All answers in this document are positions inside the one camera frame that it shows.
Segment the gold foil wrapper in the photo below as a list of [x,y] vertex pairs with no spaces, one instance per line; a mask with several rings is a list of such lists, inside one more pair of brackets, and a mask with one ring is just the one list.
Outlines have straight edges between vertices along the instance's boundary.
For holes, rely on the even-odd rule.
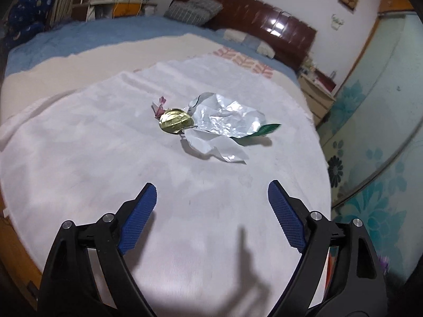
[[180,109],[166,110],[159,119],[160,129],[169,134],[179,134],[193,126],[194,120],[192,117]]

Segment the pink candy wrapper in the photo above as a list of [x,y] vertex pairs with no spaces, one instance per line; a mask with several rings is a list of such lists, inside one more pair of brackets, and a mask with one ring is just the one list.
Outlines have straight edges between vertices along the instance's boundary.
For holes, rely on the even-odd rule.
[[160,97],[158,103],[153,102],[151,104],[151,108],[154,112],[155,119],[160,119],[160,117],[164,114],[165,108],[164,105],[166,103],[165,97]]

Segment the blue floral glass wardrobe door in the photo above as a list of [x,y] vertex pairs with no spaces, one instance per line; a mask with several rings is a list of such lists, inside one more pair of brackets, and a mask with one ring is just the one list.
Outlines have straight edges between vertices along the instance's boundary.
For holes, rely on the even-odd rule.
[[328,119],[318,128],[332,216],[359,218],[390,273],[422,255],[422,21],[384,14]]

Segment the crumpled silver foil bag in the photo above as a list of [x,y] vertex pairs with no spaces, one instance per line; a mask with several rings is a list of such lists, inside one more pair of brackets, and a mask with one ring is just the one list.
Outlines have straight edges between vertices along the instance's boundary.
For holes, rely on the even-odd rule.
[[183,131],[193,151],[225,162],[246,162],[242,144],[248,139],[275,132],[279,123],[267,123],[259,110],[223,95],[205,92],[188,104],[187,114],[194,125]]

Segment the cream bedside drawer cabinet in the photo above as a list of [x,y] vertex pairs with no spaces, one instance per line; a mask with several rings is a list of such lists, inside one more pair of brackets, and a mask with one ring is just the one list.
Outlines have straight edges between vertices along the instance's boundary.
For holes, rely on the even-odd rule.
[[318,126],[329,113],[335,98],[307,75],[300,74],[298,82],[302,93],[305,95],[307,105],[312,112],[314,124]]

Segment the white and blue pillow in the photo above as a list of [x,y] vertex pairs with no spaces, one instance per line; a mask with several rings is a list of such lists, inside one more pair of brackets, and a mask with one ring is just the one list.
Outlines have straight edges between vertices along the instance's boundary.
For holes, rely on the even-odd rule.
[[248,33],[236,29],[218,29],[216,33],[225,40],[246,46],[265,57],[270,59],[275,57],[275,50],[267,42]]

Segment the dark red wooden headboard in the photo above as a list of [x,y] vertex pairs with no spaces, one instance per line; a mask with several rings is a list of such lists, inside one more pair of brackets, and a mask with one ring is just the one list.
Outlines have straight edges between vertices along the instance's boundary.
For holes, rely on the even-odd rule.
[[204,26],[208,29],[236,29],[267,42],[275,59],[294,71],[300,69],[317,31],[292,14],[260,0],[215,0],[223,9]]

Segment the grey plaid pillow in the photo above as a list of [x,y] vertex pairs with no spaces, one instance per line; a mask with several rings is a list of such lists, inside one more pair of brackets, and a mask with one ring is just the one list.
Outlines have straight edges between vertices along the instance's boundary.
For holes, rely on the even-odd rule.
[[172,2],[165,11],[165,18],[184,24],[202,26],[213,19],[223,5],[216,0],[188,0],[188,2]]

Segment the blue moon-pattern blanket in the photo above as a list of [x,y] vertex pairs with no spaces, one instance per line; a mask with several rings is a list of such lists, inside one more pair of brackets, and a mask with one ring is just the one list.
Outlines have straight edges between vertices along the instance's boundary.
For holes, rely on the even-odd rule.
[[6,19],[4,46],[10,50],[44,31],[56,0],[19,0]]

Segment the white wall hook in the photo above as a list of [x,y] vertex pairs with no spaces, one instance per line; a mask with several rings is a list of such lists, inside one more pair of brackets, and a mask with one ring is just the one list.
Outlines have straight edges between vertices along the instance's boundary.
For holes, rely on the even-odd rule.
[[340,19],[337,15],[333,14],[331,16],[331,24],[330,27],[335,30],[338,31],[340,29],[341,26],[344,25],[344,20]]

